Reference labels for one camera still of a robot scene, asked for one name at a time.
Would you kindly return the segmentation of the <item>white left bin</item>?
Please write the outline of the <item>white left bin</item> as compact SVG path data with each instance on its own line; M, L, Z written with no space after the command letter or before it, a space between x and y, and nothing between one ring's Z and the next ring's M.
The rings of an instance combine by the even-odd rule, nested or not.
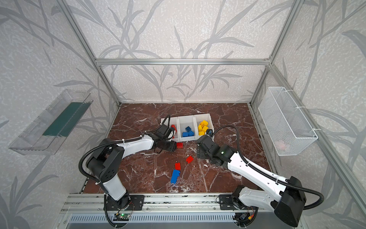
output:
M172 125L175 126L175 129L174 129L174 135L173 133L171 132L169 134L169 138L171 138L171 141L175 141L175 142L181 142L181 128L180 128L180 121L178 119L178 117L171 117L170 118L170 121L168 121L169 119L167 119L164 124L167 126L167 127L172 127Z

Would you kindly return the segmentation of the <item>left circuit board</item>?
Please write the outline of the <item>left circuit board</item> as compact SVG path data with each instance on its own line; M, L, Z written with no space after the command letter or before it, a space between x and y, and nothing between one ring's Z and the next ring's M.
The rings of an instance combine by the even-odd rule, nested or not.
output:
M122 222L122 221L129 221L131 218L130 213L116 213L113 216L113 221L115 222Z

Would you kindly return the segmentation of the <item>white middle bin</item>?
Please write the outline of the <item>white middle bin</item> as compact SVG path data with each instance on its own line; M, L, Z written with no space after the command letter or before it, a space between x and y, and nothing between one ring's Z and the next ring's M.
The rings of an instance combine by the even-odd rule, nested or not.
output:
M180 142L195 141L198 138L197 122L193 115L177 117L177 124Z

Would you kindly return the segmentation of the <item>clear acrylic wall shelf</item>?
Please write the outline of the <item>clear acrylic wall shelf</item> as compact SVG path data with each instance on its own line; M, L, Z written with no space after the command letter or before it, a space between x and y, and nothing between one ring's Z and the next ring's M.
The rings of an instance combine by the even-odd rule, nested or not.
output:
M88 92L64 90L9 149L21 155L55 155L92 102Z

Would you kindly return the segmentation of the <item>white bin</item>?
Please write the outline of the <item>white bin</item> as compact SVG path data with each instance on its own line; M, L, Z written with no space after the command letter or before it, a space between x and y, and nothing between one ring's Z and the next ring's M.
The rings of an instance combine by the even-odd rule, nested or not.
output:
M195 131L195 139L199 139L201 134L207 134L208 130L214 132L214 125L211 119L210 114L195 114L194 116L194 131Z
M197 122L193 115L177 117L177 124L180 142L195 141L198 138Z
M170 121L168 121L169 119L167 119L164 124L167 126L167 127L172 127L172 125L175 126L175 129L174 129L174 135L173 133L171 132L169 134L169 138L171 138L171 141L175 141L175 142L181 142L181 128L180 128L180 121L178 119L178 117L171 117L170 118Z

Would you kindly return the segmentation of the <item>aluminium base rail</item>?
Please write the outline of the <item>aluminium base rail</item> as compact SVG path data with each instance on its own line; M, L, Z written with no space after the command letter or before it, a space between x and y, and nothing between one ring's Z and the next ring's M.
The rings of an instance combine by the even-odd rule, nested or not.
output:
M253 207L237 209L229 193L145 193L131 194L130 204L121 213L186 213L186 212L241 212ZM103 213L103 194L70 194L61 213Z

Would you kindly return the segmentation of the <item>blue long brick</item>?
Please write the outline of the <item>blue long brick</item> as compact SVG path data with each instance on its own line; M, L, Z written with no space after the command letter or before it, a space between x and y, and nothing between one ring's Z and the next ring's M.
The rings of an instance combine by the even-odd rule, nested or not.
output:
M171 183L175 184L177 182L179 176L180 176L180 171L174 169L173 173L172 173L172 177L171 177Z

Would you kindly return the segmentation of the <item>pink object in basket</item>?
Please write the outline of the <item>pink object in basket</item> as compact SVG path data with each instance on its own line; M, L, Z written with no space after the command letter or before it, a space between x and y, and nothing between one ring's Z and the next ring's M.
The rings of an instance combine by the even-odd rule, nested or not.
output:
M275 146L278 151L286 152L288 150L289 145L283 140L275 141Z

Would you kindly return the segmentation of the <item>white right bin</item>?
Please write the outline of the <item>white right bin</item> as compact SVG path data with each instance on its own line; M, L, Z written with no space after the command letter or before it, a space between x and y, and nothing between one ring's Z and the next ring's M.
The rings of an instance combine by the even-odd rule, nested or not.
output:
M194 131L195 131L195 139L199 139L201 134L207 134L208 130L214 132L214 125L211 119L210 114L195 114L194 116Z

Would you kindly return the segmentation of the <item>red small brick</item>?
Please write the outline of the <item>red small brick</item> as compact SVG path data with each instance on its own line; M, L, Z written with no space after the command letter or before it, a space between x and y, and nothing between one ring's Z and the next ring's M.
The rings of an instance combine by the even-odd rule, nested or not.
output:
M192 156L189 156L189 157L186 159L186 162L189 164L189 163L191 163L193 160L194 160L194 158L193 158Z
M175 168L175 170L181 170L181 164L180 163L175 163L175 165L174 165L174 168Z

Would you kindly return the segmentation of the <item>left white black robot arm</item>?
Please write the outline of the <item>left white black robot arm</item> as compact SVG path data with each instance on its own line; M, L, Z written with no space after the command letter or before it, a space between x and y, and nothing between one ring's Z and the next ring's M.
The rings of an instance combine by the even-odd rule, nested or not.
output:
M175 151L177 143L171 140L174 133L173 127L161 124L154 131L145 132L139 137L116 141L106 138L81 157L78 169L102 188L106 204L113 204L119 210L125 209L131 199L118 176L122 160L140 151L156 148Z

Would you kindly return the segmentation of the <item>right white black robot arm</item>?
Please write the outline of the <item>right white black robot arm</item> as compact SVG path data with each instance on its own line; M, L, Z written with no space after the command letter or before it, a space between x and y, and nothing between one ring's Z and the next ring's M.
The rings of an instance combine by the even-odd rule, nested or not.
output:
M272 211L281 221L297 227L304 210L313 209L323 203L322 193L304 188L299 179L289 179L272 173L244 157L240 150L228 145L218 145L208 135L196 140L197 151L212 164L237 173L259 189L237 188L233 202L238 209L245 206Z

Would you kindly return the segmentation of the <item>red hollow brick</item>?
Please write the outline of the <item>red hollow brick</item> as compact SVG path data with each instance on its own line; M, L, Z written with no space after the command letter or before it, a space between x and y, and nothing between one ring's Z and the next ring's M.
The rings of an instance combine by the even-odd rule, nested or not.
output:
M183 148L184 144L182 142L176 143L177 148Z

